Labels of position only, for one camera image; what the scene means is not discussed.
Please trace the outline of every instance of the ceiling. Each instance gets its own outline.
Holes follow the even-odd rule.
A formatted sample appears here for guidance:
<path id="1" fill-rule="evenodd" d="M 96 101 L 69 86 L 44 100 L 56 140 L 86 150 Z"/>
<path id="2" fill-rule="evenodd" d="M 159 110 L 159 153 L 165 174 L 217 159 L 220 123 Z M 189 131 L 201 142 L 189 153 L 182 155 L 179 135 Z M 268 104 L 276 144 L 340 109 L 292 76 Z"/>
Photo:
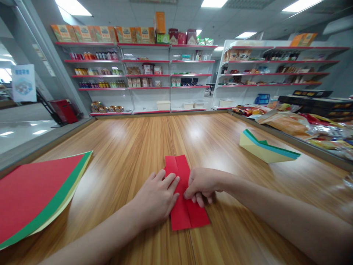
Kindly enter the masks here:
<path id="1" fill-rule="evenodd" d="M 333 18 L 335 12 L 349 4 L 347 0 L 324 0 L 315 8 L 290 18 L 281 12 L 296 0 L 228 0 L 223 8 L 201 7 L 203 0 L 177 0 L 177 4 L 133 3 L 129 0 L 79 0 L 93 17 L 76 16 L 86 25 L 152 27 L 156 11 L 164 11 L 166 28 L 186 31 L 201 29 L 201 38 L 212 38 L 223 46 L 243 32 L 264 31 L 263 39 L 276 39 Z"/>

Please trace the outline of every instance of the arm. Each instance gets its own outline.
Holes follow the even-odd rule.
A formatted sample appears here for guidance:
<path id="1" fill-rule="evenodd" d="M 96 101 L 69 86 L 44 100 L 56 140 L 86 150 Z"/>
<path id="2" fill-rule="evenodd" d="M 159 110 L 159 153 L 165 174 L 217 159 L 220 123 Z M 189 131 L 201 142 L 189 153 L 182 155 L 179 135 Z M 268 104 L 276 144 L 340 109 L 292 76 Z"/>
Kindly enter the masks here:
<path id="1" fill-rule="evenodd" d="M 179 177 L 152 173 L 135 198 L 103 223 L 41 264 L 105 264 L 113 254 L 146 228 L 165 221 L 179 193 Z"/>
<path id="2" fill-rule="evenodd" d="M 211 193 L 215 190 L 232 195 L 317 264 L 351 264 L 353 226 L 340 218 L 214 169 L 193 169 L 184 197 L 197 200 L 203 207 L 200 192 L 212 202 Z"/>

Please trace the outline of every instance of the white box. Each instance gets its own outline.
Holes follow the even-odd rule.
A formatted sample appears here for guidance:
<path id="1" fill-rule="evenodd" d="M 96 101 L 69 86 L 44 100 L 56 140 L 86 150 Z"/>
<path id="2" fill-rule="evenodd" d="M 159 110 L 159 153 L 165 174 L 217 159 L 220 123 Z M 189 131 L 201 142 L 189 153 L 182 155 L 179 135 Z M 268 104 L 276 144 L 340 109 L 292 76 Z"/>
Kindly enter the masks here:
<path id="1" fill-rule="evenodd" d="M 206 101 L 204 100 L 195 100 L 194 101 L 194 109 L 203 109 Z"/>
<path id="2" fill-rule="evenodd" d="M 184 109 L 192 109 L 194 106 L 193 102 L 184 102 Z"/>
<path id="3" fill-rule="evenodd" d="M 232 107 L 233 100 L 230 99 L 220 99 L 220 107 Z"/>
<path id="4" fill-rule="evenodd" d="M 170 110 L 170 101 L 157 101 L 158 110 Z"/>

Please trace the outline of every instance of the blue basket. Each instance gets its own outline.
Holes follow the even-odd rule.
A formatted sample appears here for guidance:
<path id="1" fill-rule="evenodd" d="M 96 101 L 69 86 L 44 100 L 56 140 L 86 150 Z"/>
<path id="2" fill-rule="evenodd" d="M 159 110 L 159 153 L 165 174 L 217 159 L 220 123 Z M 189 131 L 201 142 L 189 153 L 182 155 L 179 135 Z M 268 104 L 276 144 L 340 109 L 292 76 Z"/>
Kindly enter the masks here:
<path id="1" fill-rule="evenodd" d="M 270 94 L 258 94 L 258 97 L 255 99 L 255 104 L 266 105 L 270 102 Z"/>

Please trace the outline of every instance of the folded red paper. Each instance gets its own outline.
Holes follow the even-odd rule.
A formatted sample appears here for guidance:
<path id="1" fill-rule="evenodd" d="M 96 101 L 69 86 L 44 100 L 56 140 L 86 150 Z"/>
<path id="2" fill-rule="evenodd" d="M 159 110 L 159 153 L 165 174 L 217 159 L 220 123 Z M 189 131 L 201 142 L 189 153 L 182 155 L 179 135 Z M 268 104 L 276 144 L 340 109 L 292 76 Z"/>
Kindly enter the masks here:
<path id="1" fill-rule="evenodd" d="M 170 213 L 172 230 L 196 228 L 210 224 L 206 210 L 198 204 L 194 204 L 192 200 L 186 200 L 183 197 L 184 192 L 189 186 L 190 176 L 190 168 L 185 155 L 166 156 L 165 164 L 166 176 L 170 173 L 175 173 L 180 177 L 179 184 L 175 190 L 180 196 Z"/>

